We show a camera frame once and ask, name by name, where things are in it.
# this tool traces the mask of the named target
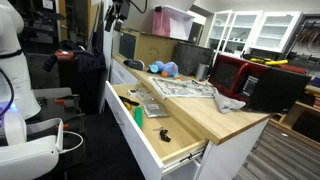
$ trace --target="wooden countertop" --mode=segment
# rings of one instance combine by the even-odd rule
[[[113,58],[120,64],[123,64],[123,61],[126,59],[122,55],[113,55]],[[158,95],[155,88],[149,82],[148,77],[159,77],[159,75],[124,67],[154,94]],[[189,79],[191,77],[182,76],[183,81]],[[245,111],[222,114],[213,98],[161,99],[159,96],[158,100],[163,103],[167,110],[179,117],[181,121],[188,122],[189,126],[191,125],[192,128],[201,132],[205,138],[211,140],[216,145],[271,117],[271,114]]]

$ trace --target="blue toy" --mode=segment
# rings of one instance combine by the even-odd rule
[[[153,64],[149,65],[149,68],[152,73],[162,72],[164,63],[162,61],[156,61]]]
[[[161,61],[156,61],[153,64],[149,66],[150,71],[152,73],[159,73],[161,72],[161,75],[163,77],[173,77],[175,79],[181,79],[181,77],[178,74],[178,66],[170,61],[166,64],[163,64]]]

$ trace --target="gray floor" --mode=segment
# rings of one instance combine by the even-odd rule
[[[235,180],[320,179],[320,151],[267,125]]]

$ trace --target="black bag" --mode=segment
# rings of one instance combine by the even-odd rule
[[[178,65],[179,74],[190,76],[196,73],[200,63],[211,67],[212,57],[213,51],[209,48],[179,42],[173,55],[173,62]]]

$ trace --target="black cable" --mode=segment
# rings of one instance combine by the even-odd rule
[[[3,77],[6,79],[6,81],[8,82],[9,84],[9,87],[10,87],[10,91],[11,91],[11,98],[10,98],[10,101],[9,103],[7,104],[7,106],[4,108],[4,110],[0,113],[0,117],[2,115],[4,115],[4,113],[6,113],[8,111],[8,109],[10,108],[11,104],[13,103],[13,98],[14,98],[14,91],[13,91],[13,86],[11,84],[11,81],[9,79],[9,77],[6,75],[6,73],[3,72],[3,70],[0,68],[0,73],[3,75]]]
[[[144,14],[144,13],[147,11],[148,0],[146,0],[146,3],[145,3],[145,5],[144,5],[144,10],[143,10],[143,11],[141,11],[141,9],[139,9],[138,6],[137,6],[134,2],[132,2],[131,0],[129,0],[129,2],[130,2],[134,7],[136,7],[137,10],[138,10],[141,14]]]

